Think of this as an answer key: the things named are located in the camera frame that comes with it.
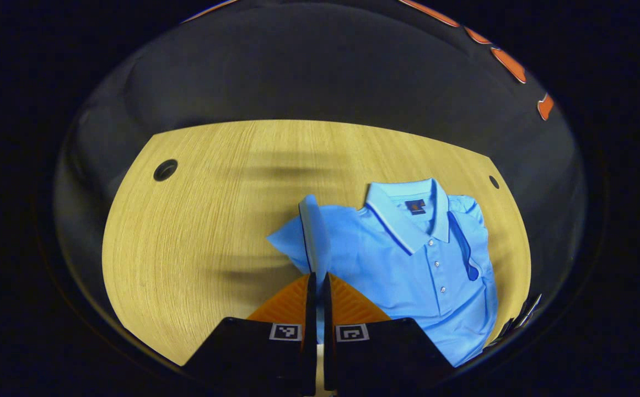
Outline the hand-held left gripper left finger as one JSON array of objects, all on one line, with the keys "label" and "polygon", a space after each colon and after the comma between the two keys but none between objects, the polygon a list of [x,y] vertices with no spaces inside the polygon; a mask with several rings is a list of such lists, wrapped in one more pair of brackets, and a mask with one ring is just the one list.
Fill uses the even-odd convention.
[{"label": "hand-held left gripper left finger", "polygon": [[226,317],[182,367],[209,396],[315,394],[316,277],[283,287],[246,318]]}]

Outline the dark grey side curtain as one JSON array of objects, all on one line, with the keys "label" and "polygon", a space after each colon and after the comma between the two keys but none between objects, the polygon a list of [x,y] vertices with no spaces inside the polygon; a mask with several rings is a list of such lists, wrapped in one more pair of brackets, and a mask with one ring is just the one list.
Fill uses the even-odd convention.
[{"label": "dark grey side curtain", "polygon": [[116,192],[152,132],[129,108],[141,52],[116,66],[85,99],[58,154],[53,220],[58,243],[86,299],[115,316],[106,294],[101,246]]}]

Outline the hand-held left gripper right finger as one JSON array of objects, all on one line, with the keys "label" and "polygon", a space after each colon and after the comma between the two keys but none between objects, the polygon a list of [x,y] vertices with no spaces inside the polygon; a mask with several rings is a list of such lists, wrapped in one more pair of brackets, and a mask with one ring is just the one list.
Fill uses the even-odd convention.
[{"label": "hand-held left gripper right finger", "polygon": [[390,319],[348,282],[327,273],[324,385],[335,394],[429,394],[454,368],[413,318]]}]

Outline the light blue polo T-shirt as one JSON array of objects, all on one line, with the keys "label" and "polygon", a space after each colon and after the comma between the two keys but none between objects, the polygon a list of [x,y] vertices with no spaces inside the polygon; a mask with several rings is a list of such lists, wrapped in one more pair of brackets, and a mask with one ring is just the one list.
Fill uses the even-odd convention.
[{"label": "light blue polo T-shirt", "polygon": [[481,354],[498,316],[488,229],[476,200],[435,179],[372,183],[363,208],[320,206],[328,272],[392,319],[415,319],[453,367]]}]

